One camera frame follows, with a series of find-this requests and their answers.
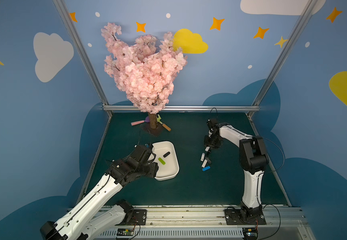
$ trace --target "purple toy spatula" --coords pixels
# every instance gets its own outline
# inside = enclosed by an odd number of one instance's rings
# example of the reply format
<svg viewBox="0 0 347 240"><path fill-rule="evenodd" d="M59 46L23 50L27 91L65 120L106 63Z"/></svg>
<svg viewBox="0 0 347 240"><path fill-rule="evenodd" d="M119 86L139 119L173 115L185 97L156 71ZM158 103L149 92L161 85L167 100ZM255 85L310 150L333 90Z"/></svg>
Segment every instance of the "purple toy spatula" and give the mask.
<svg viewBox="0 0 347 240"><path fill-rule="evenodd" d="M135 126L137 124L143 123L143 122L149 122L149 117L146 117L145 120L140 120L140 121L136 121L136 122L131 122L132 126Z"/></svg>

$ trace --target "pink cherry blossom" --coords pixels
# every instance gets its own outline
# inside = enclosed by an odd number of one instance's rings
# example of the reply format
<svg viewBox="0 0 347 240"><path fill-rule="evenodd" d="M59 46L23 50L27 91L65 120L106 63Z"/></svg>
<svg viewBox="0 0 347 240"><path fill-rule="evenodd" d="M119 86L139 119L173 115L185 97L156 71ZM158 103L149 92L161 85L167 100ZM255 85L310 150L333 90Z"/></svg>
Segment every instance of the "pink cherry blossom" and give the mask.
<svg viewBox="0 0 347 240"><path fill-rule="evenodd" d="M105 58L104 71L115 80L116 86L142 112L158 113L169 103L173 92L173 80L187 64L182 50L173 49L173 34L164 34L164 40L156 53L156 37L141 36L135 45L128 46L116 36L121 26L108 23L101 30L112 56Z"/></svg>

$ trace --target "white tray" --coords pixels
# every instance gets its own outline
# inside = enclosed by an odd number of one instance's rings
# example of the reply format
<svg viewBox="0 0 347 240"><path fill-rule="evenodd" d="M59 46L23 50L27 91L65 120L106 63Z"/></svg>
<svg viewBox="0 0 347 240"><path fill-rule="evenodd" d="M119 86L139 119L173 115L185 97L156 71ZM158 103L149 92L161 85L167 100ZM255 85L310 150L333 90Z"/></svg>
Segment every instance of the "white tray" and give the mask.
<svg viewBox="0 0 347 240"><path fill-rule="evenodd" d="M177 161L175 148L172 142L156 142L153 145L152 152L156 154L156 159L153 162L157 162L159 170L156 173L156 179L159 181L167 180L176 177L179 172L179 163ZM163 165L158 158L161 157L165 161Z"/></svg>

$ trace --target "vent grille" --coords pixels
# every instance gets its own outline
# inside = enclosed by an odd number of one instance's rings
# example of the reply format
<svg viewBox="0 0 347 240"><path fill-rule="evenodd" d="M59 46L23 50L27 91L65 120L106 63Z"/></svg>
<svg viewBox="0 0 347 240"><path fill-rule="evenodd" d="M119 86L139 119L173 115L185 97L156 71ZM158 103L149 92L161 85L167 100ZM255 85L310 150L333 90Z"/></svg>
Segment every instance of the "vent grille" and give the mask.
<svg viewBox="0 0 347 240"><path fill-rule="evenodd" d="M104 231L97 239L113 239L116 237L117 228ZM231 238L243 237L242 228L160 228L142 229L137 238Z"/></svg>

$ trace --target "tree trunk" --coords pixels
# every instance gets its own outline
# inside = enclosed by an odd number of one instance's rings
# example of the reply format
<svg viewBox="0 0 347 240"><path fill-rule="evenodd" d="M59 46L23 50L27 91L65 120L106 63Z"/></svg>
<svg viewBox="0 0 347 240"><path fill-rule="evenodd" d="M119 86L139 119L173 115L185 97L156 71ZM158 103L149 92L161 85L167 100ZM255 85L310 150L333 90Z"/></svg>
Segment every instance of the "tree trunk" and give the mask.
<svg viewBox="0 0 347 240"><path fill-rule="evenodd" d="M151 128L152 129L156 129L157 128L157 115L148 113L148 116L150 118L150 126L151 126Z"/></svg>

